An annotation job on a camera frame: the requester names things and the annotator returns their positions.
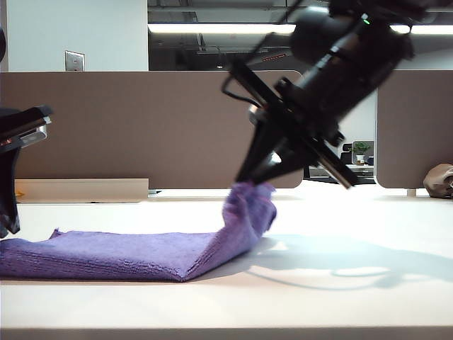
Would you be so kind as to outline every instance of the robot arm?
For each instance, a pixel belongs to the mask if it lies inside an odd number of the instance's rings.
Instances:
[[[403,59],[411,59],[410,34],[391,29],[421,21],[431,1],[331,0],[328,11],[307,9],[290,38],[293,55],[313,67],[295,84],[268,88],[244,62],[230,75],[260,106],[255,135],[237,181],[267,181],[307,165],[322,164],[346,188],[357,178],[327,147],[343,140],[338,123],[375,90]],[[275,152],[281,162],[270,161]]]

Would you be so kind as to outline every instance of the potted plant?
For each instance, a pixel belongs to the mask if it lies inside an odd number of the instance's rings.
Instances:
[[[370,146],[365,142],[357,142],[352,147],[352,152],[357,156],[357,162],[365,163],[365,152],[368,151]]]

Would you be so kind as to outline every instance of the beige bag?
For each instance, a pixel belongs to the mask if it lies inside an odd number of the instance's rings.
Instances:
[[[445,198],[453,194],[453,165],[439,164],[432,168],[423,185],[431,197]]]

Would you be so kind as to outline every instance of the white wall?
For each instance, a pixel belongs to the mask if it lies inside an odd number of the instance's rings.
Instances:
[[[6,0],[0,0],[0,26],[2,27],[5,35],[8,35],[6,27]],[[5,54],[3,60],[0,62],[0,72],[8,71],[8,55]]]
[[[147,0],[6,0],[8,70],[64,71],[64,51],[86,71],[147,71]]]
[[[340,122],[340,131],[345,136],[344,143],[355,140],[374,140],[376,122],[376,91],[360,102]]]

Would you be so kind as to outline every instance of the cable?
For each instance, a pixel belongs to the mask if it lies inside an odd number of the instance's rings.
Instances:
[[[289,8],[288,11],[285,12],[285,14],[277,21],[277,23],[275,23],[275,25],[281,25],[284,21],[287,21],[287,19],[289,18],[289,16],[297,9],[297,7],[299,7],[299,5],[303,2],[304,0],[297,0],[296,2],[294,2],[292,4],[292,6]],[[269,38],[271,38],[273,35],[274,35],[275,32],[271,32],[271,33],[268,33],[256,46],[255,48],[246,55],[246,57],[244,58],[244,63],[248,64],[255,56],[256,54],[258,53],[258,51],[262,48],[262,46],[264,46],[264,44],[266,44],[266,42],[269,40]],[[238,94],[235,94],[235,93],[232,93],[230,91],[228,91],[228,85],[229,83],[231,82],[231,80],[233,80],[233,77],[231,75],[229,75],[223,82],[222,84],[222,93],[223,94],[226,94],[228,97],[231,97],[231,98],[234,98],[234,99],[237,99],[239,101],[245,101],[247,103],[250,103],[258,108],[261,107],[261,105],[259,103],[257,103],[256,101],[254,101],[253,99],[251,98],[247,98],[247,97],[243,97],[243,96],[240,96]]]

